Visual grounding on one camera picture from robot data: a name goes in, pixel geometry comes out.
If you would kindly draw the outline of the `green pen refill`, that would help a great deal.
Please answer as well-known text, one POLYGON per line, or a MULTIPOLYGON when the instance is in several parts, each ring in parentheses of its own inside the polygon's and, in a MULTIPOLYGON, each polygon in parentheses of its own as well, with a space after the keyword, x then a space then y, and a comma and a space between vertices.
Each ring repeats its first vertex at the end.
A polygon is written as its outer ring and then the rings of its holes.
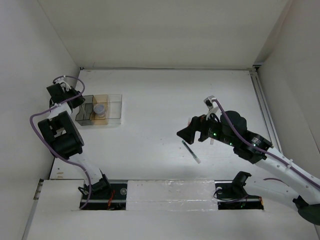
POLYGON ((201 160, 197 157, 197 155, 192 151, 192 149, 188 146, 188 144, 182 140, 181 143, 184 145, 184 147, 189 151, 189 153, 191 154, 192 158, 198 163, 201 163, 201 160))

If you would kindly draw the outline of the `clear jar of paper clips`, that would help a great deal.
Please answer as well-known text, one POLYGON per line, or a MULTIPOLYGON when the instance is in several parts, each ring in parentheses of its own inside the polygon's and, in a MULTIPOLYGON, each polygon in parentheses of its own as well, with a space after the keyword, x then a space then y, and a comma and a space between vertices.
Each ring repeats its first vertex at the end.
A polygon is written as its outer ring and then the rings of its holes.
POLYGON ((106 108, 103 104, 94 105, 93 111, 98 118, 104 118, 106 115, 106 108))

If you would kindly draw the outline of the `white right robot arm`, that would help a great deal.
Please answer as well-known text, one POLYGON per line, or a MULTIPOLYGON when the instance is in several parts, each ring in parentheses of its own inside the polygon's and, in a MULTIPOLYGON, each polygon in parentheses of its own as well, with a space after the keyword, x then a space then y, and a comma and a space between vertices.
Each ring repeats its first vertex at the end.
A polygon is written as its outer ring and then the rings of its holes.
POLYGON ((192 145, 197 132, 199 142, 211 139, 228 145, 239 158, 278 179, 272 183, 240 171, 227 187, 215 192, 219 200, 232 204, 248 196, 268 198, 293 209, 307 222, 320 224, 320 180, 287 159, 266 138, 249 131, 246 119, 238 112, 194 116, 176 134, 192 145))

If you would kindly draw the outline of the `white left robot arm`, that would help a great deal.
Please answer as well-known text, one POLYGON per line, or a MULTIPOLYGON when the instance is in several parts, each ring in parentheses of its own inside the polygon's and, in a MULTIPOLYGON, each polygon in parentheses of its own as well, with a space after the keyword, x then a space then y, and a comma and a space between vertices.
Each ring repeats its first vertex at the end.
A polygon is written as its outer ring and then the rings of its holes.
POLYGON ((73 109, 83 104, 85 98, 80 95, 64 102, 80 93, 64 80, 48 86, 47 91, 50 94, 49 106, 54 109, 37 124, 44 141, 67 162, 81 167, 87 181, 78 189, 84 196, 91 191, 93 198, 107 198, 113 191, 112 186, 106 175, 92 166, 83 153, 84 141, 71 118, 73 109))

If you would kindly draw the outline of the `amber plastic bin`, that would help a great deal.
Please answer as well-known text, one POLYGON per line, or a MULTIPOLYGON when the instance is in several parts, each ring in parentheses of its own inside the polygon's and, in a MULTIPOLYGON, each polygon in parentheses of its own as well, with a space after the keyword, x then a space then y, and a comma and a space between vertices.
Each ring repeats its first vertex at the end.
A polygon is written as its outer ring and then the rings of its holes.
POLYGON ((90 120, 93 125, 107 125, 109 121, 109 96, 107 94, 93 95, 93 112, 90 120))

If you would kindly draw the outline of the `clear plastic bin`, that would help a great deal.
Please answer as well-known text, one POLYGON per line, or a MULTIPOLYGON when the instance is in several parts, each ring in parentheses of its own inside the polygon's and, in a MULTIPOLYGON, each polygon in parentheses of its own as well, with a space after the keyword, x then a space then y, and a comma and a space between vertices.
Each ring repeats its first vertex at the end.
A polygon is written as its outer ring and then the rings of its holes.
POLYGON ((120 125, 122 122, 123 96, 121 94, 108 95, 107 120, 109 125, 120 125))

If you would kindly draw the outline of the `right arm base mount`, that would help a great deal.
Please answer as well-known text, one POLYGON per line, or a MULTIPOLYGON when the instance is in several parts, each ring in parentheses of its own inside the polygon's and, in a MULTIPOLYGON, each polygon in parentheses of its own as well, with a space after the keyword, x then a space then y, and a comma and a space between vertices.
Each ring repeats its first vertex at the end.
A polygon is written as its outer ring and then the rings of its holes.
POLYGON ((252 175, 240 171, 233 180, 215 181, 213 198, 217 200, 218 210, 264 210, 262 198, 249 195, 244 186, 252 175))

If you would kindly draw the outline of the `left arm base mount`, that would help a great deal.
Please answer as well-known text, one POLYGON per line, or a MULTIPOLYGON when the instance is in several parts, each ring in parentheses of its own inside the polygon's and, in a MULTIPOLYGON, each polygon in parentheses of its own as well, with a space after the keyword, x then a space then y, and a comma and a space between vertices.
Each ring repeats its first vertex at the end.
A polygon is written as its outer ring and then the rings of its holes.
POLYGON ((78 187, 81 193, 79 208, 82 210, 124 211, 127 204, 128 181, 108 180, 103 176, 91 187, 84 184, 78 187))

